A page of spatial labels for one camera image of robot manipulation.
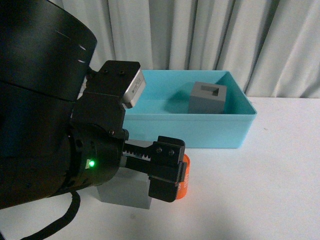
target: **orange can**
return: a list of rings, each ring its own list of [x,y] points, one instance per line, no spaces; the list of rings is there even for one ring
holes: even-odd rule
[[[179,183],[178,193],[175,199],[182,199],[187,194],[188,183],[189,183],[190,158],[185,154],[183,156],[183,161],[186,163],[184,181]]]

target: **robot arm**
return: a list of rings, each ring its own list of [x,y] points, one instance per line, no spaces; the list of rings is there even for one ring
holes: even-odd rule
[[[120,165],[149,175],[151,197],[174,201],[184,142],[132,146],[122,128],[145,86],[140,64],[92,71],[94,34],[49,1],[2,1],[0,11],[0,209],[102,184]]]

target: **black cable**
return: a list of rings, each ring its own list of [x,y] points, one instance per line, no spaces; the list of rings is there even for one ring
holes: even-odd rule
[[[0,231],[0,240],[6,240]]]
[[[24,237],[21,240],[43,240],[51,235],[55,234],[59,230],[63,229],[65,226],[67,226],[71,221],[75,218],[79,207],[80,207],[80,196],[79,194],[74,191],[71,192],[72,194],[72,201],[70,204],[69,209],[66,211],[66,213],[60,217],[59,219],[55,220],[53,223],[49,224],[46,226],[44,229],[36,232],[35,234],[32,234],[30,236]]]

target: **white table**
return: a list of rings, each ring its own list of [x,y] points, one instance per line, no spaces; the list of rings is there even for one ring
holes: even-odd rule
[[[187,196],[150,210],[79,191],[80,210],[50,240],[320,239],[320,99],[251,97],[258,115],[239,149],[187,149]],[[7,240],[29,236],[69,207],[71,195],[0,210]]]

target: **gray base block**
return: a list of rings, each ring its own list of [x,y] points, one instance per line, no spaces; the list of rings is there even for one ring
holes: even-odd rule
[[[147,174],[120,167],[111,180],[96,188],[101,202],[150,209],[149,185]]]
[[[190,94],[189,114],[223,114],[227,87],[196,81]]]

